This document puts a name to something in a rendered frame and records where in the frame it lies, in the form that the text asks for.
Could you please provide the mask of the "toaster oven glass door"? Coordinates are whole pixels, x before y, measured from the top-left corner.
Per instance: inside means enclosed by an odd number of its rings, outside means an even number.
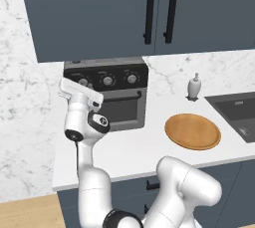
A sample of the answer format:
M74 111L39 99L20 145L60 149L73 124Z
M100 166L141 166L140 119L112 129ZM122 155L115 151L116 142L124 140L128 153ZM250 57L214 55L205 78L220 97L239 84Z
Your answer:
M138 100L105 103L105 99L130 96L136 91L141 91L141 98ZM103 92L103 95L104 102L100 109L100 114L109 120L111 131L144 127L146 88L107 91Z

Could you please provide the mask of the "black toaster oven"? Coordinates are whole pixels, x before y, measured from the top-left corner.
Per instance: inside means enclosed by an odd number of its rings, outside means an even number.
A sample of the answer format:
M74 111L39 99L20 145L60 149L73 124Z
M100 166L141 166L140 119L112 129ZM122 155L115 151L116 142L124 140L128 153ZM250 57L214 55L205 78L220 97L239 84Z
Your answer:
M129 75L137 76L134 84L128 82ZM65 62L63 76L76 83L85 78L89 81L87 87L101 94L141 88L147 91L148 67L142 57ZM110 86L103 83L106 76L113 78Z

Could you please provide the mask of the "grey base cupboard door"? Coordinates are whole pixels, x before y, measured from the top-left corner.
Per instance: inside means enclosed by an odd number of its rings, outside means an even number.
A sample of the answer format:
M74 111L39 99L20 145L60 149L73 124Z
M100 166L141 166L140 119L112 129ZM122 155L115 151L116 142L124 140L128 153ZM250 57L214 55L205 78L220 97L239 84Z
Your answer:
M196 207L203 228L239 228L255 224L255 159L202 168L221 183L222 196L212 207Z

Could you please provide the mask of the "white soap dispenser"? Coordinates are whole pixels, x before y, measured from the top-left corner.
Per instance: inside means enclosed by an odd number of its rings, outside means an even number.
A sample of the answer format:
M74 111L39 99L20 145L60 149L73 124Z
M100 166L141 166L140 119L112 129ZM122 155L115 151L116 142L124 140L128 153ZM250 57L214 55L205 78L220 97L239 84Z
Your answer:
M194 78L191 79L188 82L188 85L187 85L187 98L190 101L194 101L194 102L197 101L200 89L201 89L201 81L199 79L199 74L196 73Z

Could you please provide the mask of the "round wooden plate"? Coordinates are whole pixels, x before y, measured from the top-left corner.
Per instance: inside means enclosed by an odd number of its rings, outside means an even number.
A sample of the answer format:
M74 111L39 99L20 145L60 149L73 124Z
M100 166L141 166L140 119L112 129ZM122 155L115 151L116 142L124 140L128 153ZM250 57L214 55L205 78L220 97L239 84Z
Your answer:
M192 150L207 150L221 140L218 126L198 114L175 114L164 125L169 139L177 145Z

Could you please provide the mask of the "dark grey sink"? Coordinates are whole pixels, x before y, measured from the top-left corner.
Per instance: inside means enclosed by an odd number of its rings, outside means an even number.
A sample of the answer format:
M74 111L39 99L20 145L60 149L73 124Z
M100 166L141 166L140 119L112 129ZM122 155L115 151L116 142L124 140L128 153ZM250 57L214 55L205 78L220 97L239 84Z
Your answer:
M255 143L255 92L205 98L246 143Z

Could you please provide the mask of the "grey wall cupboard door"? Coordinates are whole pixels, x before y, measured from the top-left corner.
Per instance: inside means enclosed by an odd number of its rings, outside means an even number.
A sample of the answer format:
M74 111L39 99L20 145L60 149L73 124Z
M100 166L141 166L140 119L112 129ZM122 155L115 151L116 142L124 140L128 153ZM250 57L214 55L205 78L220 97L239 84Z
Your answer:
M151 55L144 43L146 0L24 0L40 63Z
M158 3L157 55L255 49L255 0L177 0L166 44L168 2Z

